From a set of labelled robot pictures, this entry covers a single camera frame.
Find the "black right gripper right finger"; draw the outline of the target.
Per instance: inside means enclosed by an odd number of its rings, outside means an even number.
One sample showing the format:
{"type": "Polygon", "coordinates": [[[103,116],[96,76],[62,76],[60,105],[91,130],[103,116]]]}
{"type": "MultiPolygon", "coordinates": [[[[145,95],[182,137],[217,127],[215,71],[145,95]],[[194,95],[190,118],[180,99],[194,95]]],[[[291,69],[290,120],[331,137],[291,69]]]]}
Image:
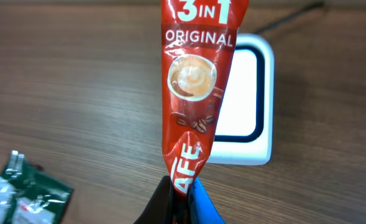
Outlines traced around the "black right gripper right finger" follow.
{"type": "Polygon", "coordinates": [[[188,208],[191,224],[226,224],[213,205],[199,177],[195,178],[188,191],[188,208]]]}

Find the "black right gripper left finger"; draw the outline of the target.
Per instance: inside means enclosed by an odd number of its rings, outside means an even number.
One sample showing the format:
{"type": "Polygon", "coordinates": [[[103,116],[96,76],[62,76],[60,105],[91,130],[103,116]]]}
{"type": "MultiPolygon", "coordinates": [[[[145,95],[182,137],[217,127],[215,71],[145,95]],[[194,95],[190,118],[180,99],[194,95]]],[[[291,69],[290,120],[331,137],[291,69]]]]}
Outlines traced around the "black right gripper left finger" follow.
{"type": "Polygon", "coordinates": [[[170,176],[162,177],[144,211],[134,224],[172,224],[173,193],[170,176]]]}

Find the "green 3M gloves package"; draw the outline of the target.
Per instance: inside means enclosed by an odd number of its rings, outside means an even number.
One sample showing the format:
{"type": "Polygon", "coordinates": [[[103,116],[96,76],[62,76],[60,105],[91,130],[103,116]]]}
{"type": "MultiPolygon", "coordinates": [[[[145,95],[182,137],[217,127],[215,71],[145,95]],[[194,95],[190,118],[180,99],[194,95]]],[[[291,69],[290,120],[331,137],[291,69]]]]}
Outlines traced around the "green 3M gloves package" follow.
{"type": "Polygon", "coordinates": [[[73,188],[12,151],[0,173],[0,224],[58,224],[73,188]]]}

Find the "red Nescafe coffee stick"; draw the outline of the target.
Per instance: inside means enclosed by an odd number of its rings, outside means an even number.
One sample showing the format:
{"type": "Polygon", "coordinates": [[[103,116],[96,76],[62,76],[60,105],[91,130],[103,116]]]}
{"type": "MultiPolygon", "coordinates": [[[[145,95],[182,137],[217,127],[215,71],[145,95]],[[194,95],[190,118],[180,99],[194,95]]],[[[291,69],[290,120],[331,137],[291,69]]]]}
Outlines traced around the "red Nescafe coffee stick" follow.
{"type": "Polygon", "coordinates": [[[162,154],[180,197],[210,157],[248,0],[164,0],[162,154]]]}

